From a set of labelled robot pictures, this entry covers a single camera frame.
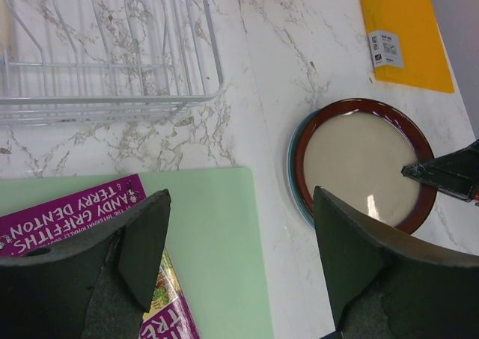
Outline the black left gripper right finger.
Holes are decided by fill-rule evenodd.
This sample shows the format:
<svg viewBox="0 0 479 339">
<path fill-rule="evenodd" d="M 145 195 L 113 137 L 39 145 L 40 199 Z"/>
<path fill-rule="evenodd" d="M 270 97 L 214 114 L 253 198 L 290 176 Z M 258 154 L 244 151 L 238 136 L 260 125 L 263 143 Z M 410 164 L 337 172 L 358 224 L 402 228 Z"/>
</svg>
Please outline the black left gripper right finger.
<svg viewBox="0 0 479 339">
<path fill-rule="evenodd" d="M 476 338 L 478 257 L 425 242 L 314 191 L 333 338 Z"/>
</svg>

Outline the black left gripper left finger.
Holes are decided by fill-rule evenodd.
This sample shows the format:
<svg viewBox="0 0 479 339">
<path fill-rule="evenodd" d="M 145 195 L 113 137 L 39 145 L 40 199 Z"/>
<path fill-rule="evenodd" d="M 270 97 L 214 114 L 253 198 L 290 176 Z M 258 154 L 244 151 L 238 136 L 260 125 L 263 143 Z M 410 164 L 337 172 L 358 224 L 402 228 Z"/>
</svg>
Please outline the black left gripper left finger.
<svg viewBox="0 0 479 339">
<path fill-rule="evenodd" d="M 75 236 L 1 259 L 2 338 L 136 338 L 150 310 L 168 190 Z"/>
</svg>

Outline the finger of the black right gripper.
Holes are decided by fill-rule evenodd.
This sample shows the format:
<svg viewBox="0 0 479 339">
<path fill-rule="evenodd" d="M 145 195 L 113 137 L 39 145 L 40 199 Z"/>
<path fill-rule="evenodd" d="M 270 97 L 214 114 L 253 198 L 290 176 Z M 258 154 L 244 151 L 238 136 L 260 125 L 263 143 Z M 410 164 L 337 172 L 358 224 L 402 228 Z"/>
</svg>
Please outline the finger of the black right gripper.
<svg viewBox="0 0 479 339">
<path fill-rule="evenodd" d="M 478 203 L 478 140 L 434 159 L 406 165 L 401 174 L 465 202 Z"/>
</svg>

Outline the dark red rimmed plate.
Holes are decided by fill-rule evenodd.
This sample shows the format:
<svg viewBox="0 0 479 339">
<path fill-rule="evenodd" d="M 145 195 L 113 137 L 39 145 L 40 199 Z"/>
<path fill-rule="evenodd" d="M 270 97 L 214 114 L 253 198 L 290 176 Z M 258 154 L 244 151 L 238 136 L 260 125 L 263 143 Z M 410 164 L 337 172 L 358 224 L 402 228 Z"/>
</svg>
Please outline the dark red rimmed plate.
<svg viewBox="0 0 479 339">
<path fill-rule="evenodd" d="M 331 103 L 317 110 L 296 145 L 296 188 L 312 216 L 318 186 L 408 234 L 433 208 L 436 190 L 401 174 L 406 165 L 433 159 L 433 151 L 418 126 L 394 107 L 369 99 Z"/>
</svg>

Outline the watermelon pattern plate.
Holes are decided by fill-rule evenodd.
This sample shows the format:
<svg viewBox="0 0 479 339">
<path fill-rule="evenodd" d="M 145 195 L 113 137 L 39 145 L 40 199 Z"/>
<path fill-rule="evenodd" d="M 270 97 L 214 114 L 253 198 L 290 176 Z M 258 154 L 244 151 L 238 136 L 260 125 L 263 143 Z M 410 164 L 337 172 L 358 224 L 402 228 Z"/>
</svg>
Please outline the watermelon pattern plate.
<svg viewBox="0 0 479 339">
<path fill-rule="evenodd" d="M 308 114 L 294 129 L 287 147 L 286 155 L 287 185 L 291 201 L 294 203 L 297 213 L 300 214 L 305 223 L 307 223 L 308 226 L 311 227 L 313 230 L 315 229 L 313 216 L 308 209 L 308 206 L 302 200 L 302 196 L 300 195 L 299 190 L 296 188 L 294 154 L 297 147 L 296 142 L 299 140 L 299 136 L 301 135 L 304 127 L 308 124 L 310 119 L 315 116 L 316 113 L 317 110 Z"/>
</svg>

